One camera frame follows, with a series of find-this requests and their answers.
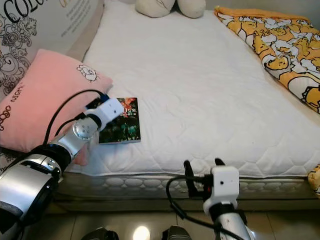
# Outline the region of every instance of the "robotic arm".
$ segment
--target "robotic arm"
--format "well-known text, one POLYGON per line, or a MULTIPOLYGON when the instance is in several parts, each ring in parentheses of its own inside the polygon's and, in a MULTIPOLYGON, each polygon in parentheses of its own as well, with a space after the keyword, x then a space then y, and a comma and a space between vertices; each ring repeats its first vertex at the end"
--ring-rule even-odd
POLYGON ((0 237, 15 224, 24 227, 41 218, 66 167, 97 131, 123 112, 116 98, 108 99, 87 110, 86 117, 65 134, 36 147, 0 175, 0 237))

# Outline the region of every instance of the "green book cover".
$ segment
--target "green book cover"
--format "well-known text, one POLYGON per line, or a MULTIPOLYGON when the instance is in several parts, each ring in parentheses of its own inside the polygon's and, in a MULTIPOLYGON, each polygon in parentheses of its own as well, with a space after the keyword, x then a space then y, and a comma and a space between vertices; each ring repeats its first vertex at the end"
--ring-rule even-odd
POLYGON ((109 122, 100 132, 99 144, 140 142, 138 99, 136 97, 118 98, 124 113, 109 122))

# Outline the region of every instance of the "yellow patterned blanket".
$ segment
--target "yellow patterned blanket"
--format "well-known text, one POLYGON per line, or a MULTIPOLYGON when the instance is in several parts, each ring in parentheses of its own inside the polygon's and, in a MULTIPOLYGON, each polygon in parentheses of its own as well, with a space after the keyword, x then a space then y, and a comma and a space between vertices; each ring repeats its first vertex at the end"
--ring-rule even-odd
POLYGON ((306 17, 225 7, 214 14, 253 48, 271 75, 320 114, 320 32, 306 17))

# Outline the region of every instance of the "pink pillow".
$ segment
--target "pink pillow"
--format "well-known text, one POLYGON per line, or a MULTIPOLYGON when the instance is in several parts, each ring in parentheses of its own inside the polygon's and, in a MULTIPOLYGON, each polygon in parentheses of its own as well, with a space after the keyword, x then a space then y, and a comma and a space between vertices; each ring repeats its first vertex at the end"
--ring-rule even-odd
MULTIPOLYGON (((68 97, 86 89, 105 93, 111 85, 109 77, 80 61, 40 49, 23 79, 0 102, 0 146, 32 150, 43 143, 51 117, 68 97)), ((49 141, 63 122, 83 112, 98 96, 86 92, 68 102, 53 123, 49 141)))

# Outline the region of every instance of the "bed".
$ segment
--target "bed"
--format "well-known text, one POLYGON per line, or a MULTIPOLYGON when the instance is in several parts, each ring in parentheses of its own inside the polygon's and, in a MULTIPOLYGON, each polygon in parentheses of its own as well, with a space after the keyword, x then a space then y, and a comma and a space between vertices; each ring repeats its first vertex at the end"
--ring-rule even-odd
MULTIPOLYGON (((84 63, 113 79, 110 96, 138 98, 141 142, 95 145, 88 165, 67 169, 56 196, 61 206, 155 209, 168 179, 184 173, 184 160, 201 175, 219 157, 239 169, 245 209, 320 207, 307 182, 320 163, 319 115, 212 11, 149 18, 108 1, 84 63)), ((173 194, 187 199, 185 183, 173 194)))

